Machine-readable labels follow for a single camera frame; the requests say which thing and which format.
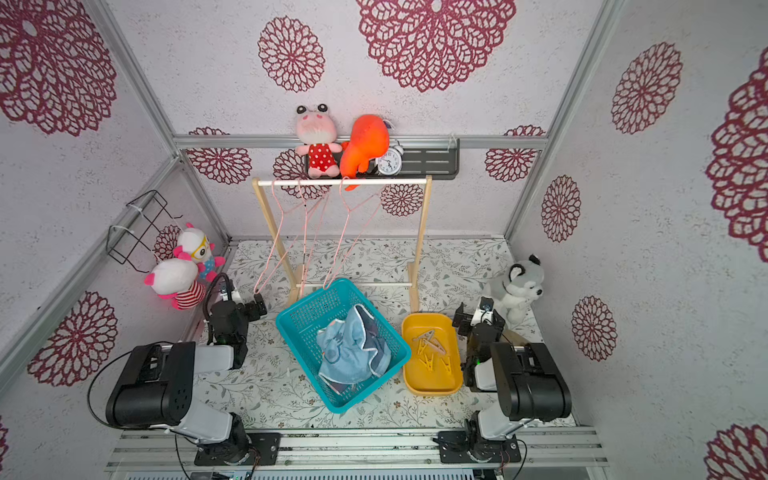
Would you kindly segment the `black wall shelf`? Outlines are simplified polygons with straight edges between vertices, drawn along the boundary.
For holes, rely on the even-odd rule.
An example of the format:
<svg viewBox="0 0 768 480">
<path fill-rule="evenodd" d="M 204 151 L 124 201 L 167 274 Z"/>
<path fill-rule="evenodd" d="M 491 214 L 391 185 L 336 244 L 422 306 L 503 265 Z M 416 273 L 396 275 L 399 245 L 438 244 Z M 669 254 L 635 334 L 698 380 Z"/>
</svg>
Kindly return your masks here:
<svg viewBox="0 0 768 480">
<path fill-rule="evenodd" d="M 366 173 L 357 178 L 402 177 L 420 178 L 432 176 L 434 180 L 453 180 L 459 173 L 460 149 L 457 146 L 448 149 L 405 148 L 403 168 L 397 176 L 383 176 L 377 172 L 375 159 L 371 160 Z"/>
</svg>

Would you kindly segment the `white pink plush toy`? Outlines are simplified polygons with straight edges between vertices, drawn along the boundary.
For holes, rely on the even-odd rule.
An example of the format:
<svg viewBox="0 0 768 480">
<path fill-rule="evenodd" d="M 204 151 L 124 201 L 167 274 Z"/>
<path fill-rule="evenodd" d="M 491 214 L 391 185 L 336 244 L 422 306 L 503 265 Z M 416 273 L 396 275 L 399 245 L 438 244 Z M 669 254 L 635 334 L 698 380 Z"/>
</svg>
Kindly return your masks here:
<svg viewBox="0 0 768 480">
<path fill-rule="evenodd" d="M 176 310 L 189 310 L 199 305 L 206 294 L 198 282 L 197 264 L 191 260 L 172 258 L 158 263 L 144 278 L 144 284 L 155 294 L 171 302 Z"/>
</svg>

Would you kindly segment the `blue bear towel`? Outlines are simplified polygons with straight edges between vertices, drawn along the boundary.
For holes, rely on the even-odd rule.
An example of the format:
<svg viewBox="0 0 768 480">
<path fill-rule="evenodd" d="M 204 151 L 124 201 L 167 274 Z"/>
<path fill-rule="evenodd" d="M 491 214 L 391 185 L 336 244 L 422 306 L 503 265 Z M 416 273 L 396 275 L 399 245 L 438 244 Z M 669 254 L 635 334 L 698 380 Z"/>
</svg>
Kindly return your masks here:
<svg viewBox="0 0 768 480">
<path fill-rule="evenodd" d="M 392 359 L 374 316 L 362 304 L 319 330 L 316 342 L 322 356 L 318 376 L 337 394 L 383 376 Z"/>
</svg>

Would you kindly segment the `beige clothespin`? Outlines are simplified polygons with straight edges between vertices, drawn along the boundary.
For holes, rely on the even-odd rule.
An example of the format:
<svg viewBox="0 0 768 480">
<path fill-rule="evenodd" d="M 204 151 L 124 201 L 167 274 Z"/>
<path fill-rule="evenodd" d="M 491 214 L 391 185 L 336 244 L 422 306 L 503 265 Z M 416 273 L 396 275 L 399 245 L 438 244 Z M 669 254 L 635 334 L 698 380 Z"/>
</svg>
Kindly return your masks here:
<svg viewBox="0 0 768 480">
<path fill-rule="evenodd" d="M 426 341 L 426 343 L 435 352 L 437 352 L 437 353 L 439 353 L 441 355 L 445 355 L 446 354 L 445 348 L 442 346 L 442 344 L 437 339 L 429 339 L 429 340 Z"/>
</svg>

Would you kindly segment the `plush with yellow glasses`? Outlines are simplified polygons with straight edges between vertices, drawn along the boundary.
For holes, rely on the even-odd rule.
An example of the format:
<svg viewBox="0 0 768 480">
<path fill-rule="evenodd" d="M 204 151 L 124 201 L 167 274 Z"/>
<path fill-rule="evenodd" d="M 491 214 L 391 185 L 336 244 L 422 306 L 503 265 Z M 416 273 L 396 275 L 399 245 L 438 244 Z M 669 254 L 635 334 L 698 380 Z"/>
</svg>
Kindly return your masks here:
<svg viewBox="0 0 768 480">
<path fill-rule="evenodd" d="M 211 282 L 226 263 L 224 257 L 214 254 L 214 244 L 208 240 L 206 234 L 191 223 L 187 223 L 186 228 L 179 234 L 173 256 L 194 262 L 199 279 L 206 282 Z"/>
</svg>

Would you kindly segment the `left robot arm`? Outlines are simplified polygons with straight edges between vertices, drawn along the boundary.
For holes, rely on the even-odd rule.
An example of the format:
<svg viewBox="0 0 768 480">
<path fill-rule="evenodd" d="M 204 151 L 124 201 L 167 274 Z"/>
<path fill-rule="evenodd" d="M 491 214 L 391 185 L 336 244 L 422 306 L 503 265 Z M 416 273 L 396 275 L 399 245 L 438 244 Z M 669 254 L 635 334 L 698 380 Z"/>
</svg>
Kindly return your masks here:
<svg viewBox="0 0 768 480">
<path fill-rule="evenodd" d="M 167 430 L 197 447 L 195 463 L 256 465 L 274 458 L 276 443 L 253 438 L 236 413 L 196 397 L 195 378 L 243 366 L 248 327 L 267 314 L 261 295 L 248 303 L 221 300 L 209 312 L 213 343 L 135 347 L 106 402 L 106 424 L 120 430 Z"/>
</svg>

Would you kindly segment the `white alarm clock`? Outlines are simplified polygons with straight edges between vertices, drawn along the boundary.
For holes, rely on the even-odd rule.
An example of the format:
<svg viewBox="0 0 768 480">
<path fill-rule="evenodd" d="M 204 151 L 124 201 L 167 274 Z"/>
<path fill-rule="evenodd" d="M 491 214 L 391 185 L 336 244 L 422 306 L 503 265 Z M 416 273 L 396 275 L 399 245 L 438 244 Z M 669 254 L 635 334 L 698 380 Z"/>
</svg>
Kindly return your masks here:
<svg viewBox="0 0 768 480">
<path fill-rule="evenodd" d="M 400 144 L 392 145 L 386 153 L 375 160 L 377 172 L 383 176 L 397 176 L 403 168 L 404 149 Z"/>
</svg>

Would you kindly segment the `orange red plush toy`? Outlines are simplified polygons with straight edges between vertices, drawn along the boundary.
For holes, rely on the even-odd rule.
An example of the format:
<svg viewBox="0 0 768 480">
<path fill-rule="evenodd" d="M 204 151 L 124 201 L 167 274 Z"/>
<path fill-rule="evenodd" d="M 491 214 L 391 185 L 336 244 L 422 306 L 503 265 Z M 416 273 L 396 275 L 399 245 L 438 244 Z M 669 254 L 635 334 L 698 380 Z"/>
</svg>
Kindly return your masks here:
<svg viewBox="0 0 768 480">
<path fill-rule="evenodd" d="M 389 146 L 387 123 L 376 115 L 360 116 L 352 126 L 349 140 L 342 145 L 341 177 L 354 179 L 358 174 L 366 173 L 370 161 L 383 156 Z"/>
</svg>

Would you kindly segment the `teal plastic basket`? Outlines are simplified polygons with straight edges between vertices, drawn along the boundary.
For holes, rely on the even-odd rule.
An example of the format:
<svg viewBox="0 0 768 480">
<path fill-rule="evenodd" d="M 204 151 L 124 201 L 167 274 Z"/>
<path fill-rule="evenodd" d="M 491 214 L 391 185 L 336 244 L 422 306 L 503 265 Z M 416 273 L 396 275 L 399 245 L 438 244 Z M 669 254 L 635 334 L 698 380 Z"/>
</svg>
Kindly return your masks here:
<svg viewBox="0 0 768 480">
<path fill-rule="evenodd" d="M 283 310 L 276 326 L 334 414 L 365 400 L 412 356 L 407 341 L 348 279 Z"/>
</svg>

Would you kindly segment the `grey white husky plush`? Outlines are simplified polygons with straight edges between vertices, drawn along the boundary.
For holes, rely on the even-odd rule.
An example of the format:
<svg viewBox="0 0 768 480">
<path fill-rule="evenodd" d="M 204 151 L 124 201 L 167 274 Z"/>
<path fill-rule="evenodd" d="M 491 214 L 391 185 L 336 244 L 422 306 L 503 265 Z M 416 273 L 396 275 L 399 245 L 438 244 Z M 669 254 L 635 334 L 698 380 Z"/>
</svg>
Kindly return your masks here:
<svg viewBox="0 0 768 480">
<path fill-rule="evenodd" d="M 544 278 L 540 259 L 531 254 L 492 278 L 483 294 L 493 300 L 494 310 L 505 319 L 507 327 L 514 329 L 525 320 L 531 304 L 542 296 Z"/>
</svg>

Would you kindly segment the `grey clothespin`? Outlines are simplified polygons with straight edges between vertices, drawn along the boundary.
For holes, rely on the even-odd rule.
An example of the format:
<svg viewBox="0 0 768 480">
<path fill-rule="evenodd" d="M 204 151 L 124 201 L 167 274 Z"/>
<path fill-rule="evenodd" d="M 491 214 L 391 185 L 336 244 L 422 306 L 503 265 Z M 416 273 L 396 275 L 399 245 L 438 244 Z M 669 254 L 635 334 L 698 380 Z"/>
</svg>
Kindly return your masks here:
<svg viewBox="0 0 768 480">
<path fill-rule="evenodd" d="M 427 344 L 432 345 L 434 337 L 435 337 L 435 330 L 431 329 L 431 330 L 428 330 L 428 331 L 422 333 L 421 335 L 416 336 L 413 339 L 413 342 L 414 342 L 414 344 L 416 346 L 420 346 L 422 344 L 424 344 L 424 345 L 427 345 Z"/>
</svg>

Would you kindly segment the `pink frog plush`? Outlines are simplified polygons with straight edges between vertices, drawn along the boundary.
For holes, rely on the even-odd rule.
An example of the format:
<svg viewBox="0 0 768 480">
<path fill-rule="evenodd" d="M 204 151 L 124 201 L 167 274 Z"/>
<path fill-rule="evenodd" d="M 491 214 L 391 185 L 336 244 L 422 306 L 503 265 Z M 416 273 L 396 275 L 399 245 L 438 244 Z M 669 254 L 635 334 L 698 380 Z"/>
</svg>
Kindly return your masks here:
<svg viewBox="0 0 768 480">
<path fill-rule="evenodd" d="M 295 152 L 307 159 L 308 177 L 338 177 L 340 168 L 334 155 L 342 152 L 342 145 L 336 142 L 336 125 L 328 106 L 319 104 L 310 109 L 299 105 L 296 108 L 295 129 L 301 142 Z"/>
</svg>

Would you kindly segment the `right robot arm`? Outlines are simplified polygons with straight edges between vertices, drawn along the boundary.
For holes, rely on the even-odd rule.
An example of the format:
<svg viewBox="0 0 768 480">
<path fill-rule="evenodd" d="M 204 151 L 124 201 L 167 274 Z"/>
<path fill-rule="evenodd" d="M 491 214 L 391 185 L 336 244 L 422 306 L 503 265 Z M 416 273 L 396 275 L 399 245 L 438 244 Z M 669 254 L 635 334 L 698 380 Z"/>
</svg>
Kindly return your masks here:
<svg viewBox="0 0 768 480">
<path fill-rule="evenodd" d="M 504 339 L 505 321 L 490 299 L 483 297 L 473 314 L 459 306 L 453 326 L 467 340 L 461 364 L 465 385 L 474 393 L 494 393 L 497 401 L 474 412 L 463 430 L 438 434 L 441 461 L 520 462 L 517 431 L 533 421 L 570 416 L 570 390 L 545 344 L 516 346 Z"/>
</svg>

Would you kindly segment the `yellow plastic tray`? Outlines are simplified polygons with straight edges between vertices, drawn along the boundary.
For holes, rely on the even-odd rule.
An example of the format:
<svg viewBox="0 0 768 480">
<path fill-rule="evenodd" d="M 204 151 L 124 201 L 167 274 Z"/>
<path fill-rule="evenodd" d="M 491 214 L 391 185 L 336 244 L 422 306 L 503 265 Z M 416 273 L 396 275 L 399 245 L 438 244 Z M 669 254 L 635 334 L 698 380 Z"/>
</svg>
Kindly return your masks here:
<svg viewBox="0 0 768 480">
<path fill-rule="evenodd" d="M 408 389 L 420 396 L 448 396 L 464 385 L 456 330 L 440 313 L 413 313 L 401 324 L 412 357 L 404 367 Z"/>
</svg>

